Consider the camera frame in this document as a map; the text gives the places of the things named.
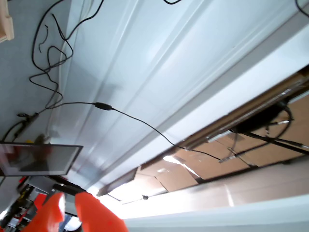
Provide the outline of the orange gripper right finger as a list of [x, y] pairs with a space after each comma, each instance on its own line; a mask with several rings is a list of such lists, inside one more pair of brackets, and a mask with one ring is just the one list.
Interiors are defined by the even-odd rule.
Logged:
[[124, 221], [87, 192], [75, 195], [77, 215], [84, 232], [127, 232]]

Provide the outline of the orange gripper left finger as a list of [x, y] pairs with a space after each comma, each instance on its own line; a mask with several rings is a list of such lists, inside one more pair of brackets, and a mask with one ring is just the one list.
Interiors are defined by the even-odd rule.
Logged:
[[38, 211], [23, 232], [58, 232], [65, 217], [65, 195], [54, 194]]

